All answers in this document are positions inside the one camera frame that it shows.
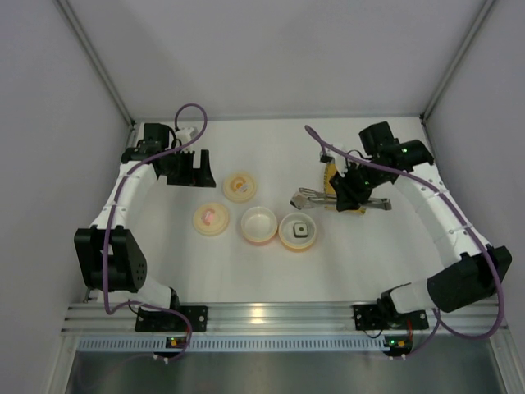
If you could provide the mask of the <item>cream lid pink label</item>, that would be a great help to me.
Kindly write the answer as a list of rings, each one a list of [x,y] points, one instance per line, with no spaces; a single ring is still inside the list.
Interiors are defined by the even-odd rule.
[[[194,229],[202,236],[218,236],[230,223],[230,214],[224,204],[206,203],[193,216]]]

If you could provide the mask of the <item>metal tongs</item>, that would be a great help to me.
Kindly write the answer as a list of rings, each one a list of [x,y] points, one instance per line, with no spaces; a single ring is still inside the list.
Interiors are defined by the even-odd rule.
[[[351,203],[339,203],[335,195],[328,195],[322,192],[302,187],[300,187],[294,193],[294,195],[302,195],[308,200],[307,209],[318,207],[331,207],[338,212],[342,212],[345,210],[357,210],[359,208],[375,208],[385,211],[392,210],[391,201],[389,199],[370,198],[365,203],[352,205]]]

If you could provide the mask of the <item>salmon sushi roll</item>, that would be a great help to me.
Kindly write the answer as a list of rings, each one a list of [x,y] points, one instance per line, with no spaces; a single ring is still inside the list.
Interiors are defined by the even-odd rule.
[[[290,199],[290,204],[298,210],[308,208],[308,200],[302,195],[294,195]]]

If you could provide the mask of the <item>green sushi roll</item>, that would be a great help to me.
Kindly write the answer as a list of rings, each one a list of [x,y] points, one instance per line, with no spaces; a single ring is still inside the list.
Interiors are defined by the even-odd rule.
[[[308,238],[308,225],[305,222],[296,222],[292,226],[294,238],[303,239]]]

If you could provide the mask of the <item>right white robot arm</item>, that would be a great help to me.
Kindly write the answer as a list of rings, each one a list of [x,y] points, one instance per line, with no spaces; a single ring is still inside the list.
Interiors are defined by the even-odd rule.
[[[336,165],[330,184],[337,210],[359,208],[375,188],[391,183],[419,216],[442,265],[427,279],[384,291],[377,301],[380,311],[391,318],[423,309],[449,313],[496,294],[512,256],[506,247],[491,245],[467,221],[426,145],[421,140],[399,141],[386,121],[358,136],[366,158],[348,159],[343,146],[326,150]]]

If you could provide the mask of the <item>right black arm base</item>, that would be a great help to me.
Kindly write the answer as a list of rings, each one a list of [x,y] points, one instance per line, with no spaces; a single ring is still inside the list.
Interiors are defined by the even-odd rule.
[[[427,314],[423,310],[407,314],[381,311],[377,304],[357,304],[352,306],[355,327],[358,331],[380,330],[426,330],[429,328]]]

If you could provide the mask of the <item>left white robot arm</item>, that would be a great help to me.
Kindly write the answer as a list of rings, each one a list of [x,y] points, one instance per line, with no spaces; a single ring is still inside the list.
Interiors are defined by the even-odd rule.
[[[194,165],[191,146],[202,134],[194,127],[144,124],[142,139],[121,155],[116,184],[100,214],[76,231],[74,245],[84,284],[101,291],[104,302],[110,293],[120,292],[150,309],[179,308],[176,291],[149,275],[131,228],[160,177],[172,186],[216,187],[208,150],[200,151],[200,163]]]

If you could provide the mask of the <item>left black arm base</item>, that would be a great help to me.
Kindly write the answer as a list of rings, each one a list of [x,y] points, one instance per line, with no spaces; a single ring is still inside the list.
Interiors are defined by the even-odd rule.
[[[194,332],[206,332],[208,307],[206,305],[182,305],[178,312],[189,321]],[[153,311],[140,307],[135,320],[136,332],[183,332],[188,325],[173,313]]]

